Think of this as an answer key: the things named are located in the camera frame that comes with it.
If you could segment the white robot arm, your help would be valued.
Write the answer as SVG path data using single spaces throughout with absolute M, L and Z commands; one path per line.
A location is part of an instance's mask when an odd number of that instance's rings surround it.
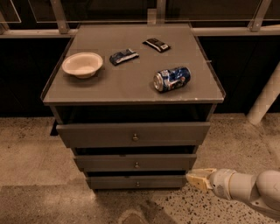
M 258 175 L 231 169 L 193 169 L 187 181 L 224 200 L 238 200 L 275 221 L 280 221 L 280 172 L 262 171 Z

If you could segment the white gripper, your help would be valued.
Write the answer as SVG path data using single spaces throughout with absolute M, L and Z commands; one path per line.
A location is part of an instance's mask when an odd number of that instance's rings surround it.
M 229 182 L 235 170 L 215 168 L 192 169 L 186 176 L 187 181 L 202 192 L 213 190 L 213 193 L 224 200 L 231 200 Z

